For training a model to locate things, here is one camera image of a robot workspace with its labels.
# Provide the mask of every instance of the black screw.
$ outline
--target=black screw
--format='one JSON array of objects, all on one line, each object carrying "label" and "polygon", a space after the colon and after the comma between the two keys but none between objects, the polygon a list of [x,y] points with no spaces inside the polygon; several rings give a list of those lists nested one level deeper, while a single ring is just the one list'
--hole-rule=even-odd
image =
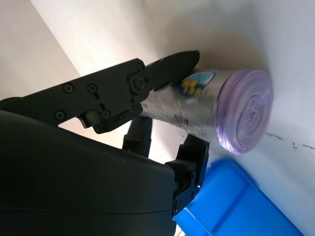
[{"label": "black screw", "polygon": [[137,70],[138,71],[142,71],[143,70],[143,66],[141,64],[137,64]]},{"label": "black screw", "polygon": [[66,93],[73,93],[73,92],[74,92],[74,86],[71,85],[71,84],[64,84],[63,90],[64,90]]},{"label": "black screw", "polygon": [[138,77],[134,80],[134,86],[136,87],[136,89],[141,90],[144,88],[145,85],[145,81],[143,78]]},{"label": "black screw", "polygon": [[63,111],[56,111],[56,113],[55,113],[55,117],[56,117],[56,119],[64,119],[65,118],[65,112],[63,112]]},{"label": "black screw", "polygon": [[103,117],[104,119],[110,118],[110,112],[109,112],[108,110],[102,111],[102,117]]},{"label": "black screw", "polygon": [[94,84],[88,85],[88,91],[90,93],[96,93],[97,92],[97,87]]}]

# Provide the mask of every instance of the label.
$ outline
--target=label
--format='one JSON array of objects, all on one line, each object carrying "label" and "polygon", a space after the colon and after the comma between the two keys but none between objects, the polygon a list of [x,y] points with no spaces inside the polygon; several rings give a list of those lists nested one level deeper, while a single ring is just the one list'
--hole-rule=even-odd
[{"label": "label", "polygon": [[215,71],[203,71],[192,74],[182,81],[180,92],[185,96],[198,97],[215,75]]}]

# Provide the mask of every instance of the black robotic arm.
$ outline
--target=black robotic arm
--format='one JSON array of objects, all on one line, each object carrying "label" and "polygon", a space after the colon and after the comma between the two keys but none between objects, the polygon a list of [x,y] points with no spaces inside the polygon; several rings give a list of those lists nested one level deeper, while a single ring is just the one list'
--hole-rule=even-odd
[{"label": "black robotic arm", "polygon": [[[175,161],[148,159],[149,92],[182,80],[199,52],[145,67],[134,59],[0,102],[3,235],[174,235],[173,215],[199,192],[209,144],[188,135]],[[133,120],[123,149],[58,128],[77,117],[98,134]]]}]

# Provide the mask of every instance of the blue plastic bin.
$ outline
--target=blue plastic bin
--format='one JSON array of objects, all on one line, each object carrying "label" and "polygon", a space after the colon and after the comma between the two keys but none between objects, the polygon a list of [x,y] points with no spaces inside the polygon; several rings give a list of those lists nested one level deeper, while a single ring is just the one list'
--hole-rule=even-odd
[{"label": "blue plastic bin", "polygon": [[196,198],[174,220],[187,236],[302,236],[236,162],[208,169]]}]

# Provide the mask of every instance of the cylindrical roll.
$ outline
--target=cylindrical roll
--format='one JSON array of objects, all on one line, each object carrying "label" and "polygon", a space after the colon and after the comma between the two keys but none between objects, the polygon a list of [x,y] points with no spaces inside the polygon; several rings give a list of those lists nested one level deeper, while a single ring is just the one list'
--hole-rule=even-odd
[{"label": "cylindrical roll", "polygon": [[264,135],[272,101],[271,79],[264,71],[199,71],[177,87],[152,91],[142,106],[143,115],[239,155]]}]

